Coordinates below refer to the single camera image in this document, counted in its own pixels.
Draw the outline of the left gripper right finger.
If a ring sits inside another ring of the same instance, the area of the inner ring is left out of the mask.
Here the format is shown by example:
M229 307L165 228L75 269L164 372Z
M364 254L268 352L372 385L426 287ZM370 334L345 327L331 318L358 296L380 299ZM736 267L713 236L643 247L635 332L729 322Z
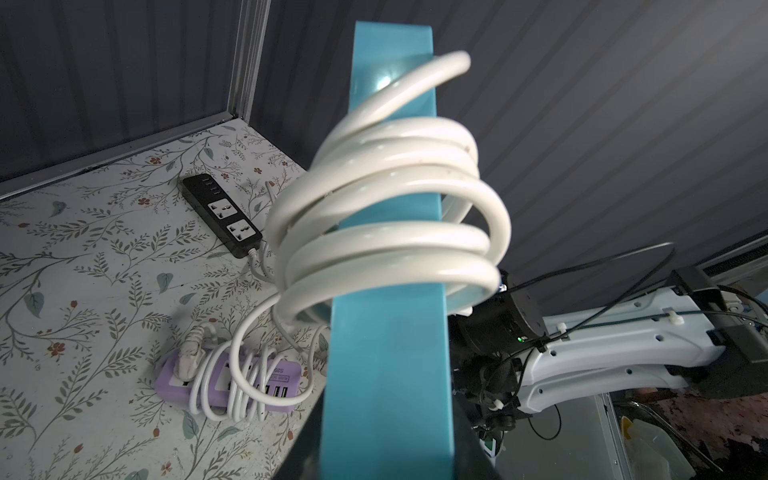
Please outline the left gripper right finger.
M500 480L501 476L483 452L462 403L452 398L454 478L456 480Z

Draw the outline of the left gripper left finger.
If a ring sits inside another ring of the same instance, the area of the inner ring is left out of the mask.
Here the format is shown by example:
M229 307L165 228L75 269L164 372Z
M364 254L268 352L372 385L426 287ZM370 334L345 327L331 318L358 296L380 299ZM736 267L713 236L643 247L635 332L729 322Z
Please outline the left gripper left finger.
M325 393L321 393L273 480L318 480Z

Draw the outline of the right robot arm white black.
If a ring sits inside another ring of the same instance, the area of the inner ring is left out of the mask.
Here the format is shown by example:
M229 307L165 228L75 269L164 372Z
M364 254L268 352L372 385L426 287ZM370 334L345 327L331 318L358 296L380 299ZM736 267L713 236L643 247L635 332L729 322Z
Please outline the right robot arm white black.
M593 395L692 389L730 400L767 390L766 302L695 267L652 292L554 316L506 282L448 328L453 391L483 442Z

